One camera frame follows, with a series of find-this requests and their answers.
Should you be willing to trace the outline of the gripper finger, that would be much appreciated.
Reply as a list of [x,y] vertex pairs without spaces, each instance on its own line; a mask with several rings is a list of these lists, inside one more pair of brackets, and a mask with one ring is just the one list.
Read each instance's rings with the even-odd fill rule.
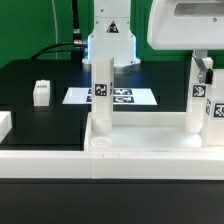
[[207,50],[194,50],[193,59],[199,68],[198,81],[200,84],[211,84],[213,82],[213,70],[207,68],[204,60],[208,59]]

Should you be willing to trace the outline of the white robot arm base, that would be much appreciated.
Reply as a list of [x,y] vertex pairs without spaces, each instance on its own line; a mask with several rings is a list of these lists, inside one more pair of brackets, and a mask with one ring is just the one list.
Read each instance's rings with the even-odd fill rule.
[[139,64],[130,16],[131,0],[94,0],[94,27],[82,62],[90,65],[95,57],[113,57],[116,67]]

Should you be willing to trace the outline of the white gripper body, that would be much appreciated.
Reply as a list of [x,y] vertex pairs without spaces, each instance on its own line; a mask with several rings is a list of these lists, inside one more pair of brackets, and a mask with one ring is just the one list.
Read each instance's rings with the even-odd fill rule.
[[153,0],[147,41],[155,50],[223,50],[224,0]]

